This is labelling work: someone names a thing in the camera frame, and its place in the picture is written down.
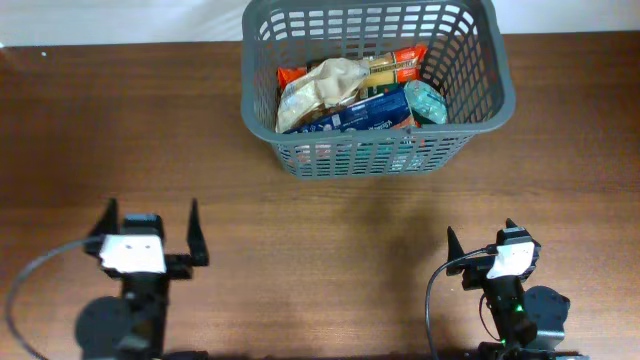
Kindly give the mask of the grey plastic basket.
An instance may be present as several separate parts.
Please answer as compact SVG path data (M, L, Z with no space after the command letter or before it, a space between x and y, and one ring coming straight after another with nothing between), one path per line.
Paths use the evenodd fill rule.
M242 17L244 124L299 178L423 174L473 136L504 125L516 97L491 0L253 0ZM423 44L421 79L445 98L447 121L418 128L279 134L276 71Z

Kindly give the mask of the orange spaghetti packet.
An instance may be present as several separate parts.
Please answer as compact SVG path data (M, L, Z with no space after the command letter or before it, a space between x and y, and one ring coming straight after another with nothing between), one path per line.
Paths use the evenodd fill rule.
M365 88L375 88L391 84L402 84L416 80L420 73L422 61L427 53L427 46L417 44L382 55L366 57L371 74L364 81ZM306 66L296 68L279 68L277 70L278 84L281 90L294 80L306 75L320 64L311 62Z

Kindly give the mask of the Kleenex tissue multipack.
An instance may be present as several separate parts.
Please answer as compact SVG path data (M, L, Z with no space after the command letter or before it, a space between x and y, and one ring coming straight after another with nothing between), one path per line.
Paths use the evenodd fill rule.
M310 124L290 129L286 134L404 129L417 126L404 90L399 88L360 101Z

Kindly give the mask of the green Nescafe coffee bag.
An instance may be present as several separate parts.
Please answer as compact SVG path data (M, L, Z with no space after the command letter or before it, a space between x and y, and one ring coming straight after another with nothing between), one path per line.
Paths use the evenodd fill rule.
M378 96L380 94L385 94L391 91L395 91L397 89L401 89L402 87L403 87L403 84L390 83L385 85L361 88L358 92L357 100L363 101L368 98Z

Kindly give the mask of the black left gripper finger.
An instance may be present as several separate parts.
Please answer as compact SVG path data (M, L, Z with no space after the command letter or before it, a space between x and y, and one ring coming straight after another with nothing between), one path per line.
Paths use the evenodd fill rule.
M86 238L83 246L84 253L90 256L98 256L106 236L118 233L118 202L115 198L111 198L103 215Z
M209 251L201 229L198 202L195 198L193 198L191 202L186 241L189 247L192 265L208 266Z

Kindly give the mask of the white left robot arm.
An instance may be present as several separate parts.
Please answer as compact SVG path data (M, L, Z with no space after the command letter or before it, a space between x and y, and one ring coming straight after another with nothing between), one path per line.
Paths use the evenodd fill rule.
M111 199L87 237L85 254L98 260L99 268L121 284L118 296L88 303L77 317L75 340L83 359L160 359L164 339L169 290L173 281L193 278L196 267L209 265L209 251L200 225L198 202L191 201L187 253L167 254L161 216L118 216L118 202Z

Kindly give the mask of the teal wet wipes packet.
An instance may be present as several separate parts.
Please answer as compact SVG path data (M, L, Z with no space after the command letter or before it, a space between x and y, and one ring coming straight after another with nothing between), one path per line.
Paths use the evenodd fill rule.
M444 125L447 107L444 97L433 87L419 80L404 86L404 93L415 120L421 124Z

